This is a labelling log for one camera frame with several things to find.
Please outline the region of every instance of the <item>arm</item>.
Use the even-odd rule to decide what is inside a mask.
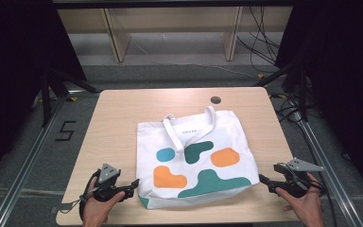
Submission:
[[[311,181],[317,180],[308,173]],[[300,221],[307,227],[323,226],[322,212],[320,208],[320,191],[315,187],[310,187],[307,193],[301,198],[294,198],[280,187],[276,188],[279,196],[288,202],[284,207],[285,211],[293,210]]]
[[[94,188],[96,178],[90,183],[89,190]],[[117,204],[125,196],[125,192],[121,191],[114,195],[110,200],[101,202],[94,199],[93,195],[90,195],[85,204],[83,214],[83,226],[84,227],[99,227],[102,224],[108,222],[108,214],[115,204]]]

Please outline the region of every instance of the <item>cabinet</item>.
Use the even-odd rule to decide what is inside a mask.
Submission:
[[[284,31],[292,7],[60,9],[68,33],[108,33],[116,62],[123,61],[132,33],[220,32],[225,60],[233,60],[238,32]]]

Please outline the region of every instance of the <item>bag strap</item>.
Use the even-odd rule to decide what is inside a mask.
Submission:
[[[184,152],[184,148],[188,147],[189,145],[197,142],[200,138],[204,137],[206,134],[211,132],[216,123],[216,113],[215,109],[212,106],[208,106],[204,110],[204,115],[207,119],[210,120],[210,124],[203,128],[202,130],[198,131],[193,137],[191,137],[185,144],[182,143],[182,141],[179,139],[176,132],[173,130],[172,125],[170,124],[170,121],[175,119],[176,117],[173,114],[169,114],[164,118],[164,128],[167,131],[167,134],[169,135],[170,139],[172,140],[173,144],[176,147],[177,152]]]

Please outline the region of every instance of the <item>white tote bag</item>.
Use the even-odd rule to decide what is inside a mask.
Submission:
[[[240,121],[215,111],[137,127],[138,195],[147,209],[219,201],[259,182]]]

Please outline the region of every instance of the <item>small hole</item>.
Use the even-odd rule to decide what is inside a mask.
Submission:
[[[222,99],[220,99],[220,97],[218,97],[218,96],[211,97],[211,102],[214,104],[219,104],[221,101],[222,101]]]

